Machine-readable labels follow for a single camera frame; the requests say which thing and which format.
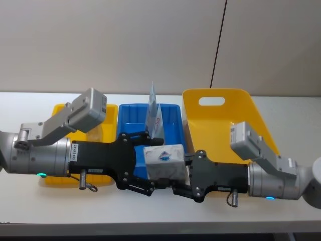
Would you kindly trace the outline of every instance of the green indicator light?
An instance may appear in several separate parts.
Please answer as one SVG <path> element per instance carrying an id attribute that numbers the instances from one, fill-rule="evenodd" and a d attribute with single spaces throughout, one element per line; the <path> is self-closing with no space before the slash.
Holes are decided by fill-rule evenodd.
<path id="1" fill-rule="evenodd" d="M 46 173 L 42 173 L 42 172 L 40 172 L 40 173 L 38 173 L 38 174 L 37 174 L 37 176 L 46 177 L 46 176 L 47 176 L 47 174 L 46 174 Z"/>

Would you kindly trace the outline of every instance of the blue plastic tray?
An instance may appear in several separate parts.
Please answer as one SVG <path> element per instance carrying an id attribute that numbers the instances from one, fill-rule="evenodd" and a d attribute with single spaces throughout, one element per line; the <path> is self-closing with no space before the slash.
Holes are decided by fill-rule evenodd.
<path id="1" fill-rule="evenodd" d="M 147 104 L 122 104 L 118 111 L 117 136 L 121 132 L 145 131 Z M 181 109 L 176 104 L 160 104 L 163 116 L 165 144 L 182 144 L 186 151 Z M 135 147 L 136 167 L 134 175 L 147 178 L 143 146 Z"/>

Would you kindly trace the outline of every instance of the yellow basket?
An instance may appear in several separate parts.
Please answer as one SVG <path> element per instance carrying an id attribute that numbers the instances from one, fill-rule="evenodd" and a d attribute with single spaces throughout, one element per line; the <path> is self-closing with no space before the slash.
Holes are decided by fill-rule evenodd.
<path id="1" fill-rule="evenodd" d="M 202 97 L 224 98 L 222 105 L 200 105 Z M 246 164 L 230 148 L 230 126 L 248 122 L 269 147 L 277 147 L 251 96 L 241 89 L 188 89 L 183 92 L 183 121 L 188 151 L 205 150 L 215 162 Z"/>
<path id="2" fill-rule="evenodd" d="M 52 115 L 57 114 L 65 107 L 64 104 L 58 104 L 54 107 Z M 77 131 L 75 133 L 70 133 L 66 137 L 69 137 L 71 141 L 90 141 L 90 142 L 114 142 L 116 140 L 117 131 L 117 116 L 118 116 L 118 106 L 114 104 L 107 105 L 107 117 L 104 122 L 88 133 L 82 133 Z M 93 184 L 108 184 L 112 182 L 112 178 L 106 175 L 87 175 L 87 182 Z M 72 184 L 78 183 L 73 178 L 68 177 L 46 177 L 46 184 Z"/>

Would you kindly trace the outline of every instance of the white wall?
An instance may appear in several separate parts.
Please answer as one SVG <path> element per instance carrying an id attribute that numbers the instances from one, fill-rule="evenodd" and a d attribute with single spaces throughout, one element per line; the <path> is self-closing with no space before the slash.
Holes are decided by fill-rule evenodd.
<path id="1" fill-rule="evenodd" d="M 2 0 L 0 91 L 209 87 L 224 0 Z"/>
<path id="2" fill-rule="evenodd" d="M 321 95 L 321 1 L 228 0 L 212 87 Z"/>

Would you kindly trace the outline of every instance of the black metal bracket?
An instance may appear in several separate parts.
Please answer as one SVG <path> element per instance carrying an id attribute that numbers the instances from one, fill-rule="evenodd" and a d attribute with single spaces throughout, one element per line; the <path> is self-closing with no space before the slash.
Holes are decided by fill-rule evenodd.
<path id="1" fill-rule="evenodd" d="M 134 176 L 136 165 L 135 146 L 159 146 L 163 139 L 151 139 L 148 132 L 120 133 L 112 143 L 73 141 L 76 158 L 70 161 L 69 173 L 103 174 L 112 177 L 119 189 L 129 189 L 150 196 L 155 183 Z"/>
<path id="2" fill-rule="evenodd" d="M 212 162 L 204 150 L 185 154 L 185 164 L 189 166 L 190 185 L 172 183 L 173 193 L 203 202 L 211 191 L 247 193 L 247 165 Z"/>

